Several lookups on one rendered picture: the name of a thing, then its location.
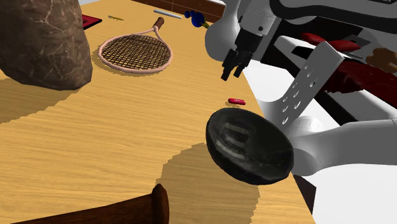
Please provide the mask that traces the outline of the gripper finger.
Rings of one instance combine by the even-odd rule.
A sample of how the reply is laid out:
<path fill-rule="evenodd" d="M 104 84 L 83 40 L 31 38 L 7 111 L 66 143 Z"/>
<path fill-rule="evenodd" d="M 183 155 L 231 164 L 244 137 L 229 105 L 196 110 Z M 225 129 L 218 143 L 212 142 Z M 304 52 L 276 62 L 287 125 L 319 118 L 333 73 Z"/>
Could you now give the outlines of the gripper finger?
<path fill-rule="evenodd" d="M 241 51 L 237 55 L 236 60 L 236 70 L 234 72 L 234 76 L 238 78 L 245 67 L 249 65 L 249 62 L 252 58 L 252 53 L 247 51 Z"/>
<path fill-rule="evenodd" d="M 223 66 L 223 74 L 221 75 L 222 80 L 226 81 L 230 76 L 232 69 L 238 66 L 237 60 L 238 60 L 238 52 L 233 49 L 229 49 L 226 58 L 222 63 Z"/>

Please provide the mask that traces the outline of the blue toy figure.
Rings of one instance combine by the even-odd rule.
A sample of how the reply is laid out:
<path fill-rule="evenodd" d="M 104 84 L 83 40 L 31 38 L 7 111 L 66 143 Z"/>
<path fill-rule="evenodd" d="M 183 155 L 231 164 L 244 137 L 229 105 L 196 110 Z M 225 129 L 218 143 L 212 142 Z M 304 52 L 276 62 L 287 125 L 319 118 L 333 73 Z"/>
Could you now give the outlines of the blue toy figure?
<path fill-rule="evenodd" d="M 195 12 L 194 10 L 185 11 L 184 16 L 185 18 L 191 18 L 192 24 L 195 27 L 209 28 L 209 24 L 206 22 L 204 15 L 200 12 Z"/>

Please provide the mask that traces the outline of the white slotted spatula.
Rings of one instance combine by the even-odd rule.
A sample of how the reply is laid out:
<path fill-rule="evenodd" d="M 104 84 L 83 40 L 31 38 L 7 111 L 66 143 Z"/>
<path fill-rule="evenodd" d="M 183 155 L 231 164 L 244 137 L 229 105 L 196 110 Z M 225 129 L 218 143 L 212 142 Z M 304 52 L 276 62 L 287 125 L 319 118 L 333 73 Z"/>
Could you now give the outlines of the white slotted spatula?
<path fill-rule="evenodd" d="M 280 109 L 277 111 L 279 117 L 274 124 L 281 131 L 286 130 L 302 114 L 343 60 L 344 57 L 327 42 L 315 47 L 280 99 Z"/>

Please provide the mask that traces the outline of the grey pen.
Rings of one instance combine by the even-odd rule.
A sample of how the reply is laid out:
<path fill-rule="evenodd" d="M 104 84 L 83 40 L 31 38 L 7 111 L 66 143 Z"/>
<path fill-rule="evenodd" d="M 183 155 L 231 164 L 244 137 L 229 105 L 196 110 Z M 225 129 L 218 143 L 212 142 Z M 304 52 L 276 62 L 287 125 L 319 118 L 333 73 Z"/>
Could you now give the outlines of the grey pen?
<path fill-rule="evenodd" d="M 168 17 L 172 17 L 172 18 L 178 18 L 178 19 L 182 19 L 182 16 L 180 15 L 176 15 L 173 13 L 170 13 L 168 11 L 163 11 L 163 10 L 159 10 L 159 9 L 154 9 L 153 12 L 161 14 L 161 15 L 166 15 Z"/>

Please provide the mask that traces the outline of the black bowl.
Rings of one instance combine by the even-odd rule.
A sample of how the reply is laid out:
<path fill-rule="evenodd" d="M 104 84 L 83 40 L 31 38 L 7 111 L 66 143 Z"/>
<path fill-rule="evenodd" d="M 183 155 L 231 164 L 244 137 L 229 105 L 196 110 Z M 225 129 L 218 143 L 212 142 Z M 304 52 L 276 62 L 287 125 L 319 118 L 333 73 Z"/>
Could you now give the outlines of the black bowl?
<path fill-rule="evenodd" d="M 289 176 L 293 147 L 271 122 L 251 111 L 222 108 L 205 129 L 207 149 L 223 171 L 250 185 L 271 185 Z"/>

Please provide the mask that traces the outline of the pink tennis racket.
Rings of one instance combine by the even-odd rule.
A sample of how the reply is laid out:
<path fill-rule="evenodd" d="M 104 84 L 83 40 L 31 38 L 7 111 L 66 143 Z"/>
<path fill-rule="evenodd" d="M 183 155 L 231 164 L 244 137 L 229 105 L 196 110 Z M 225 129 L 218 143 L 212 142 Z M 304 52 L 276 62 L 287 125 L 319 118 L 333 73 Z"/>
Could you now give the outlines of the pink tennis racket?
<path fill-rule="evenodd" d="M 153 27 L 142 32 L 115 36 L 98 48 L 97 56 L 112 69 L 132 74 L 163 71 L 173 59 L 170 46 L 159 35 L 164 18 L 158 17 Z"/>

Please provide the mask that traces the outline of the red flat book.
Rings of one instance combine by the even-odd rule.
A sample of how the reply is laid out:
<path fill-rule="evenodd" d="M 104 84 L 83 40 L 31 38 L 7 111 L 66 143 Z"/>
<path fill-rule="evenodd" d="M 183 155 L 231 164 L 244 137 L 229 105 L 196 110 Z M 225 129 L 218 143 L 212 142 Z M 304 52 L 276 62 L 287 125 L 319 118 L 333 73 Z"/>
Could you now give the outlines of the red flat book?
<path fill-rule="evenodd" d="M 84 30 L 102 22 L 102 19 L 96 18 L 96 17 L 91 17 L 88 15 L 82 15 L 81 17 L 82 17 L 82 21 L 83 21 L 83 29 Z"/>

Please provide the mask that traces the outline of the brown rock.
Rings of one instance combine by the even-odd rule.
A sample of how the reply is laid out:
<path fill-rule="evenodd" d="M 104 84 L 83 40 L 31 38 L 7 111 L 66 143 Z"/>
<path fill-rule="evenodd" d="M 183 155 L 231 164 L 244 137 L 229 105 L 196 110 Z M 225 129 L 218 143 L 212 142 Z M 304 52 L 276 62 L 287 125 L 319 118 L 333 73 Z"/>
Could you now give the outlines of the brown rock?
<path fill-rule="evenodd" d="M 13 80 L 76 90 L 92 79 L 78 0 L 0 0 L 0 70 Z"/>

